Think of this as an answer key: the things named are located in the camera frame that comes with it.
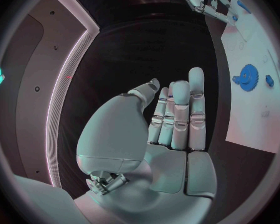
led light strip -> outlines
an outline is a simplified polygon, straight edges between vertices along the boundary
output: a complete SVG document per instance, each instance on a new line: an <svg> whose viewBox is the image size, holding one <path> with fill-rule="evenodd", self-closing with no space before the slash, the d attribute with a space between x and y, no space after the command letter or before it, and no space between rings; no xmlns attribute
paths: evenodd
<svg viewBox="0 0 280 224"><path fill-rule="evenodd" d="M46 159L51 184L54 187L61 188L57 160L57 138L62 107L71 82L68 77L74 76L82 57L93 40L94 36L87 30L79 38L62 66L51 96L46 122Z"/></svg>

blue gear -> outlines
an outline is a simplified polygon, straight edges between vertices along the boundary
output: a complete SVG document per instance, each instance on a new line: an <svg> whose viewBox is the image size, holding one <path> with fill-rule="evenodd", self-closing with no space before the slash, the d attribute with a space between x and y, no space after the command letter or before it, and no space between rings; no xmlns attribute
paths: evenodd
<svg viewBox="0 0 280 224"><path fill-rule="evenodd" d="M244 91L252 91L259 80L259 74L255 66L248 64L243 67L240 76L234 76L233 81L240 85Z"/></svg>

white panel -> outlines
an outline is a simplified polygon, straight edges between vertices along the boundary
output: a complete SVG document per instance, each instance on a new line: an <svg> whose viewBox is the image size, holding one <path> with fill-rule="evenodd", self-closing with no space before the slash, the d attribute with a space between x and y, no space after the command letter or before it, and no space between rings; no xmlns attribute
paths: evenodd
<svg viewBox="0 0 280 224"><path fill-rule="evenodd" d="M247 147L277 153L280 143L280 66L277 54L266 35L265 28L237 5L237 26L227 25L221 37L226 52L231 79L231 111L226 141ZM254 65L259 82L254 90L246 92L232 81L242 68ZM272 88L265 81L271 75Z"/></svg>

